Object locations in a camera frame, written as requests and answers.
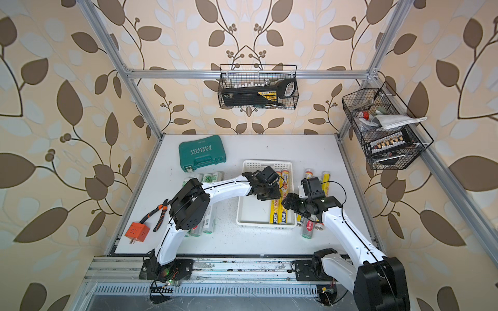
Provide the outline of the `white plastic basket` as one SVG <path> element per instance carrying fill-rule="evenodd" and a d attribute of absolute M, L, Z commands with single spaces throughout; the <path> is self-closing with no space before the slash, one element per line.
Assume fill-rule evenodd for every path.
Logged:
<path fill-rule="evenodd" d="M 293 193 L 293 164 L 289 161 L 245 160 L 243 172 L 262 171 L 267 166 L 272 167 L 276 172 L 285 169 L 290 172 L 288 193 Z M 272 201 L 263 202 L 253 195 L 240 197 L 237 207 L 237 224 L 251 228 L 294 229 L 296 227 L 296 214 L 292 211 L 287 211 L 287 224 L 270 223 L 271 204 Z"/>

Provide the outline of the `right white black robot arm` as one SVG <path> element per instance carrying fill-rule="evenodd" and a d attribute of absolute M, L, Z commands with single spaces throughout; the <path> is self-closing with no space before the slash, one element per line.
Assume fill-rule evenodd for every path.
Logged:
<path fill-rule="evenodd" d="M 344 204 L 326 196 L 318 178 L 303 179 L 304 196 L 289 193 L 283 207 L 306 218 L 316 216 L 338 239 L 348 259 L 336 250 L 317 253 L 316 273 L 333 277 L 354 297 L 359 310 L 410 310 L 405 268 L 376 248 L 351 222 Z"/>

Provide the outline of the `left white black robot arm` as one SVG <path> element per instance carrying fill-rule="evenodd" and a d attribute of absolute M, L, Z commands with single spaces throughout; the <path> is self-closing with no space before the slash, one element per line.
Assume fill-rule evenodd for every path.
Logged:
<path fill-rule="evenodd" d="M 159 245 L 150 253 L 155 269 L 171 264 L 186 233 L 201 223 L 214 204 L 231 198 L 254 195 L 260 201 L 280 198 L 279 175 L 270 167 L 262 171 L 244 172 L 229 180 L 201 183 L 190 179 L 169 201 L 169 216 Z"/>

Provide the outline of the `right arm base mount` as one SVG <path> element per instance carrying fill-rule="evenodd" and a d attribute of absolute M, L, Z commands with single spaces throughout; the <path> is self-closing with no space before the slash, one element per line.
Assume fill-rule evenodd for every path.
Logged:
<path fill-rule="evenodd" d="M 292 263 L 297 281 L 300 282 L 333 282 L 335 279 L 323 271 L 320 264 L 313 260 L 295 260 Z"/>

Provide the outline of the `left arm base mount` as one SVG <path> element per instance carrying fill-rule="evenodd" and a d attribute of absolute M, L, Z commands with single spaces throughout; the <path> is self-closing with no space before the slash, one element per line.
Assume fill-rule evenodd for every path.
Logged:
<path fill-rule="evenodd" d="M 189 279 L 193 272 L 194 260 L 175 259 L 169 264 L 159 265 L 155 257 L 145 257 L 139 279 L 150 281 L 181 281 Z"/>

